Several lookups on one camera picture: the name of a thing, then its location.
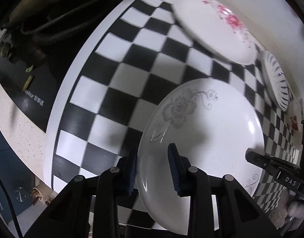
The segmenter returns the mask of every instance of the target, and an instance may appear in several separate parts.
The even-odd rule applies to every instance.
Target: black and white checkered mat
[[[261,62],[242,66],[219,59],[184,33],[175,22],[171,2],[135,0],[98,40],[59,124],[53,156],[55,191],[75,175],[88,178],[114,166],[139,144],[161,100],[180,84],[198,78],[222,80],[242,93],[259,117],[266,152],[293,161],[292,132],[286,115],[269,99]],[[283,189],[263,172],[254,200],[268,212],[277,206]],[[121,222],[159,227],[146,213],[137,190],[118,204]]]

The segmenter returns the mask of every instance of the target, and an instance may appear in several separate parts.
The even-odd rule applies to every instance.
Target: plate with red flower pattern
[[[216,0],[174,0],[175,18],[197,42],[228,61],[249,65],[257,51],[241,20]]]
[[[253,196],[262,169],[245,154],[247,149],[264,154],[263,132],[254,108],[234,87],[212,78],[177,87],[155,109],[140,141],[136,182],[142,203],[159,225],[186,235],[190,198],[174,190],[170,143],[192,166],[211,176],[231,174]],[[213,209],[218,229],[215,199]]]

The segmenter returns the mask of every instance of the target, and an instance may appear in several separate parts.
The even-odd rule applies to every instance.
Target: oval plate
[[[257,51],[243,23],[216,0],[174,0],[174,16],[202,46],[228,61],[249,65]]]
[[[162,227],[187,234],[190,198],[174,191],[167,159],[172,142],[191,165],[212,176],[231,174],[254,194],[262,169],[245,153],[264,154],[263,133],[254,108],[232,86],[211,78],[179,86],[155,109],[140,141],[137,185],[145,208]]]
[[[279,108],[281,108],[282,111],[285,112],[290,100],[286,83],[287,80],[280,64],[275,59],[274,55],[272,55],[268,50],[263,52],[262,74],[272,100]]]

